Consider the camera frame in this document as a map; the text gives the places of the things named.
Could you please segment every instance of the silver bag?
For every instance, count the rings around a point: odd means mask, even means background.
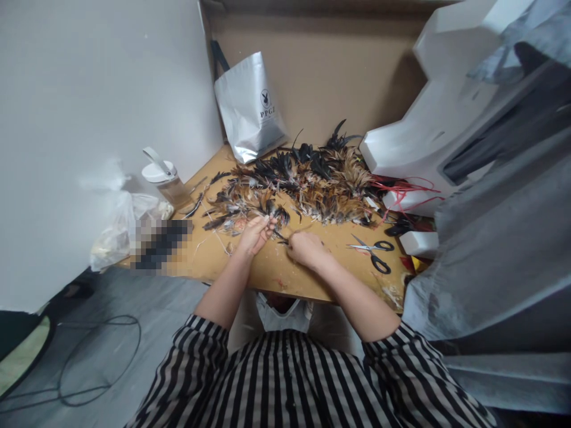
[[[229,68],[218,42],[212,42],[214,67],[225,73],[214,92],[228,142],[240,163],[248,163],[284,144],[288,137],[280,111],[272,99],[262,53],[257,52]]]

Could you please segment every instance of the hand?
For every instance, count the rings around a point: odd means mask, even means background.
[[[335,258],[323,246],[321,238],[307,232],[294,233],[289,238],[290,246],[287,254],[295,261],[307,266],[309,269],[318,270],[327,263],[335,262]]]
[[[255,256],[274,233],[277,222],[278,219],[270,216],[250,220],[242,232],[237,250]]]

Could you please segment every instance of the pixelated area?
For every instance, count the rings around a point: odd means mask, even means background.
[[[177,251],[192,238],[192,220],[159,220],[137,224],[131,241],[131,269],[142,275],[176,276],[173,262]]]

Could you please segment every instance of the scissors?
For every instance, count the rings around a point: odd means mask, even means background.
[[[353,238],[358,240],[359,244],[361,244],[361,245],[359,245],[359,246],[349,245],[349,247],[360,248],[361,250],[367,250],[371,254],[371,263],[373,264],[373,266],[375,267],[376,270],[378,270],[381,273],[384,273],[385,275],[388,275],[389,273],[391,273],[391,268],[389,267],[389,265],[386,264],[385,262],[383,262],[381,259],[379,259],[379,257],[377,257],[375,255],[375,253],[373,253],[373,250],[393,251],[394,245],[392,245],[388,241],[378,241],[378,242],[375,242],[375,245],[371,247],[371,246],[366,245],[363,241],[361,241],[355,235],[353,235]]]

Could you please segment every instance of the bottle handle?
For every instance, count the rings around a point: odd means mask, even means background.
[[[151,147],[145,147],[143,153],[146,154],[147,158],[151,160],[156,166],[158,166],[162,172],[164,172],[167,177],[172,177],[172,171],[168,169],[167,164],[162,158],[154,151]]]

